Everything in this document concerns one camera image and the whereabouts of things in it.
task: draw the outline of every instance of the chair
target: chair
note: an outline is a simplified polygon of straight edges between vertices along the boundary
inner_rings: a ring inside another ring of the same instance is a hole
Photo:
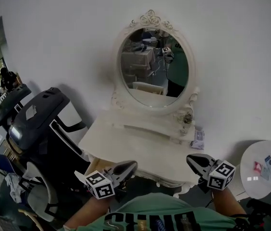
[[[138,89],[146,92],[151,92],[159,95],[166,95],[166,89],[164,87],[151,85],[145,82],[133,82],[133,89]]]
[[[23,175],[23,172],[13,162],[6,155],[2,154],[0,154],[0,169],[19,176]]]
[[[20,213],[24,213],[27,217],[30,217],[31,220],[35,223],[35,225],[37,226],[37,228],[40,230],[40,231],[44,231],[43,227],[40,225],[39,221],[36,219],[36,215],[33,214],[33,213],[30,213],[30,212],[27,212],[26,210],[22,210],[22,209],[19,209],[18,210]]]
[[[39,217],[48,222],[53,221],[54,218],[61,219],[56,215],[58,198],[55,189],[33,163],[28,162],[26,165],[26,172],[19,185],[28,193],[27,203]],[[43,182],[32,181],[37,177]],[[32,188],[25,187],[24,181],[28,182]]]

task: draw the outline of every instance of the cable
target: cable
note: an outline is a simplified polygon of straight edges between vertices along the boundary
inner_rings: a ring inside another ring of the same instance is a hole
[[[241,195],[241,194],[243,194],[243,193],[245,193],[245,192],[246,192],[246,191],[239,193],[238,195],[236,195],[236,197],[239,196],[239,195]]]
[[[213,202],[213,199],[211,199],[211,200],[209,201],[209,203],[205,206],[205,208],[207,208],[212,202]]]
[[[168,69],[167,69],[167,67],[166,67],[165,59],[164,59],[164,66],[165,66],[165,76],[166,76],[166,78],[169,80],[169,78],[168,78]]]
[[[154,73],[156,73],[157,71],[159,71],[159,69],[161,68],[161,66],[160,66],[159,63],[160,63],[161,61],[162,61],[162,59],[158,62],[159,68],[156,69],[155,71],[153,71],[152,74],[154,74]]]

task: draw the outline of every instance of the chair backrest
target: chair backrest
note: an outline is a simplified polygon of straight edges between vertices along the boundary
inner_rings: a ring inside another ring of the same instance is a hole
[[[23,174],[6,155],[2,154],[0,154],[0,169],[8,173],[15,173],[19,176]]]
[[[41,177],[46,185],[47,192],[48,192],[48,204],[51,204],[51,205],[57,204],[58,197],[57,197],[54,187],[51,185],[49,180],[39,171],[39,169],[33,163],[27,162],[26,172],[24,173],[22,178],[26,180],[31,180],[35,177]],[[50,211],[55,213],[57,211],[57,207],[51,207]]]
[[[155,86],[155,85],[151,85],[145,82],[133,82],[133,89],[138,89],[138,90],[142,90],[142,91],[146,91],[146,92],[151,92],[151,93],[155,93],[155,94],[164,94],[164,87],[160,87],[160,86]]]

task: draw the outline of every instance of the green t-shirt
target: green t-shirt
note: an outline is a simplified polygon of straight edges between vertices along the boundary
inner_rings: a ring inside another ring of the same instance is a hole
[[[170,37],[166,44],[171,44],[171,51],[174,54],[174,60],[170,63],[167,77],[170,81],[184,87],[187,84],[189,74],[188,60],[185,52],[173,37]]]
[[[234,218],[211,209],[192,208],[180,199],[150,193],[129,201],[117,212],[79,227],[77,231],[226,231],[235,225]]]

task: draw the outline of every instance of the hand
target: hand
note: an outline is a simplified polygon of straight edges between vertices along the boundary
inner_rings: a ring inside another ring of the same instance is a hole
[[[223,191],[212,189],[211,192],[215,209],[220,214],[230,217],[246,213],[228,188],[225,188]]]
[[[164,56],[164,60],[167,64],[170,64],[174,61],[174,54],[173,52],[168,53],[167,55]]]
[[[92,223],[107,213],[110,202],[113,199],[114,196],[103,199],[91,197],[89,201],[65,223],[65,226],[70,229],[76,229],[79,226],[86,226]]]

